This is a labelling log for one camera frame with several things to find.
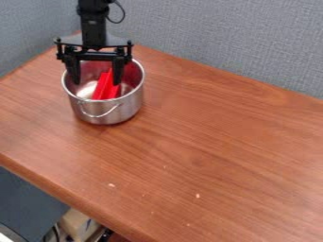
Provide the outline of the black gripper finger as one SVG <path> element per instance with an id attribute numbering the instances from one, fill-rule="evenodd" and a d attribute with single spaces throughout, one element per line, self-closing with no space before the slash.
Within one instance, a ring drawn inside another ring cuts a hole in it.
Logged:
<path id="1" fill-rule="evenodd" d="M 67 58 L 64 60 L 66 69 L 71 76 L 74 83 L 80 84 L 82 82 L 82 66 L 80 61 L 76 58 Z"/>
<path id="2" fill-rule="evenodd" d="M 126 58 L 117 57 L 113 62 L 113 70 L 114 70 L 114 85 L 119 85 L 123 78 L 126 66 Z"/>

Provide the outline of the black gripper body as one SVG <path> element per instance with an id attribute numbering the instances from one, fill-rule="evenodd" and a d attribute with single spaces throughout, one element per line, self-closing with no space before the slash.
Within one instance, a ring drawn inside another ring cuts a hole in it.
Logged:
<path id="1" fill-rule="evenodd" d="M 83 15 L 80 33 L 56 37 L 55 44 L 58 59 L 64 63 L 133 59 L 133 41 L 114 36 L 107 31 L 104 15 Z"/>

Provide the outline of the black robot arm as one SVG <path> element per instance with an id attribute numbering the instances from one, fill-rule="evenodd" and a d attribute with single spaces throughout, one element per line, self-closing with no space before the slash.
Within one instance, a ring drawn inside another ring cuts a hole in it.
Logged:
<path id="1" fill-rule="evenodd" d="M 121 24 L 126 10 L 118 0 L 79 0 L 80 34 L 56 37 L 58 59 L 76 84 L 82 83 L 82 61 L 113 63 L 114 85 L 122 83 L 125 68 L 133 60 L 133 41 L 114 36 L 107 23 Z"/>

